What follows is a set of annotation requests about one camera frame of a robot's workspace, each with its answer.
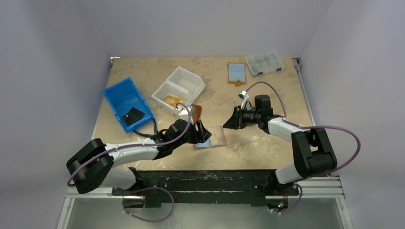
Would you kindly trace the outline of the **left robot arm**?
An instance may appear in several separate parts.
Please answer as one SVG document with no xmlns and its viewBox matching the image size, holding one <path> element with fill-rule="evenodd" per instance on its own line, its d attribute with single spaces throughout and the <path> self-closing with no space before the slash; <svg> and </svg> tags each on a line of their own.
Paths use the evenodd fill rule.
<svg viewBox="0 0 405 229">
<path fill-rule="evenodd" d="M 70 173 L 67 185 L 75 187 L 79 194 L 99 187 L 142 189 L 144 180 L 140 173 L 122 165 L 162 159 L 184 144 L 205 143 L 211 136 L 201 120 L 189 123 L 178 119 L 169 128 L 138 142 L 105 144 L 100 138 L 92 139 L 67 161 Z"/>
</svg>

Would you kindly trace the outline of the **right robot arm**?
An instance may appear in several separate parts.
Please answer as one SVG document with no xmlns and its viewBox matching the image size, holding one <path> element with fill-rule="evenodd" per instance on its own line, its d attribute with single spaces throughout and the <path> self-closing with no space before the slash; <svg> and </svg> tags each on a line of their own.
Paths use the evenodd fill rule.
<svg viewBox="0 0 405 229">
<path fill-rule="evenodd" d="M 300 129 L 288 124 L 282 116 L 273 113 L 268 95 L 257 95 L 254 101 L 255 105 L 251 109 L 244 105 L 234 107 L 223 128 L 238 130 L 248 125 L 257 125 L 265 133 L 291 143 L 293 163 L 275 171 L 279 184 L 291 183 L 337 167 L 337 158 L 325 129 Z"/>
</svg>

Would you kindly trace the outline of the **gold card from holder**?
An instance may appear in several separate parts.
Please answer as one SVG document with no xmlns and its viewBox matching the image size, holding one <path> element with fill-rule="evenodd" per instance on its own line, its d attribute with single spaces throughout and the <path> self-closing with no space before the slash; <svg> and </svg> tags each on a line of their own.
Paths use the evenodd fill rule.
<svg viewBox="0 0 405 229">
<path fill-rule="evenodd" d="M 185 101 L 180 98 L 173 98 L 171 102 L 171 106 L 177 109 L 177 103 L 185 104 Z"/>
</svg>

